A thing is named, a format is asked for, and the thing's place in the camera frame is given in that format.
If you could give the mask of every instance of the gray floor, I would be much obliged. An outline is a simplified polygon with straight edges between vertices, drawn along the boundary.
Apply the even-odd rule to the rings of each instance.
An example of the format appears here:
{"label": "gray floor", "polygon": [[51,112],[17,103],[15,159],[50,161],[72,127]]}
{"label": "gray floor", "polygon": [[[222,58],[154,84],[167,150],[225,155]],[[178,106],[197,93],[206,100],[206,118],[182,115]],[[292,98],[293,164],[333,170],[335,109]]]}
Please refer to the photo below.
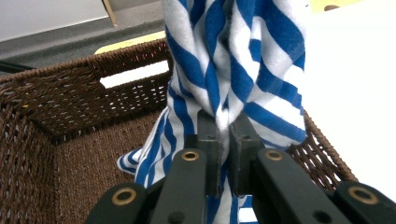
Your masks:
{"label": "gray floor", "polygon": [[103,46],[163,30],[158,0],[113,0],[110,4],[117,27],[106,18],[0,42],[0,60],[44,67],[93,55]]}

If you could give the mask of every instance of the brass grommet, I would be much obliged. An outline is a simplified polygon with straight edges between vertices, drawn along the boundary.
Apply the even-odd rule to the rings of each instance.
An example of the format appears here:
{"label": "brass grommet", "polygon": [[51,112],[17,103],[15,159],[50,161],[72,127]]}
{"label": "brass grommet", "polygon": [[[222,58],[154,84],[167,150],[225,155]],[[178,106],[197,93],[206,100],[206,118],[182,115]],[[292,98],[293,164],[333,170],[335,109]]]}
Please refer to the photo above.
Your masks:
{"label": "brass grommet", "polygon": [[[121,194],[127,195],[125,198],[120,198]],[[125,204],[131,203],[134,201],[136,198],[136,190],[131,189],[131,188],[123,188],[117,190],[113,197],[111,198],[111,201],[118,206],[123,206]]]}
{"label": "brass grommet", "polygon": [[349,195],[355,200],[366,203],[366,204],[376,204],[378,203],[378,198],[370,190],[354,186],[348,189]]}
{"label": "brass grommet", "polygon": [[186,151],[181,155],[181,158],[185,161],[196,161],[199,158],[199,154],[195,151]]}
{"label": "brass grommet", "polygon": [[283,155],[275,150],[268,150],[265,152],[265,157],[272,161],[281,161],[283,160]]}

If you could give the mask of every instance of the brown wicker basket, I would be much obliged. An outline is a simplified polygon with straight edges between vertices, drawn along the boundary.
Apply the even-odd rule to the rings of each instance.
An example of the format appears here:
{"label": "brown wicker basket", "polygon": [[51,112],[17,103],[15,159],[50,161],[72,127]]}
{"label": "brown wicker basket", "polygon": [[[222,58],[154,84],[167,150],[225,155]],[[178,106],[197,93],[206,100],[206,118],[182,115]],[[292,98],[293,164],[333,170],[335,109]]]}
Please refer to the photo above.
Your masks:
{"label": "brown wicker basket", "polygon": [[[164,60],[173,66],[162,39],[0,77],[0,223],[82,223],[108,188],[132,181],[116,159],[146,140],[171,72],[111,89],[99,80]],[[306,113],[305,123],[290,155],[325,189],[356,180]]]}

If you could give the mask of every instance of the wicker basket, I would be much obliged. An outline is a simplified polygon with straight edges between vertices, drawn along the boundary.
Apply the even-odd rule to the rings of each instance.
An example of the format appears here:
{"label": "wicker basket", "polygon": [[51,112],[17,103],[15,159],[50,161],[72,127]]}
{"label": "wicker basket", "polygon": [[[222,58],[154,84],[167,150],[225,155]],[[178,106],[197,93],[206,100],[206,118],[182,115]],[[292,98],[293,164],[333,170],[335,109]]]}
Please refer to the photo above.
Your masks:
{"label": "wicker basket", "polygon": [[[99,80],[164,60],[173,66],[162,39],[1,77],[0,223],[82,223],[108,188],[132,181],[116,159],[146,140],[171,72],[111,89]],[[325,189],[356,180],[306,113],[305,123],[290,155]]]}

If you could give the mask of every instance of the fabric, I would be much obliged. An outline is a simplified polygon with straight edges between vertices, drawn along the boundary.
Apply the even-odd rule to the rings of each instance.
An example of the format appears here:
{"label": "fabric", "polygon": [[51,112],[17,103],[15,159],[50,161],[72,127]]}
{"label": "fabric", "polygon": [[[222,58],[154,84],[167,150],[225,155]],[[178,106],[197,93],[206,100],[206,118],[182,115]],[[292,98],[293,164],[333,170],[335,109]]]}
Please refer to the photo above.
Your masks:
{"label": "fabric", "polygon": [[[185,136],[197,132],[201,109],[216,120],[223,163],[228,126],[241,111],[268,147],[286,149],[304,141],[298,87],[304,75],[305,1],[163,0],[163,13],[175,60],[167,107],[143,148],[120,157],[121,170],[145,187],[163,178]],[[239,208],[251,206],[249,197],[231,194],[225,167],[221,197],[208,198],[207,223],[238,223]]]}

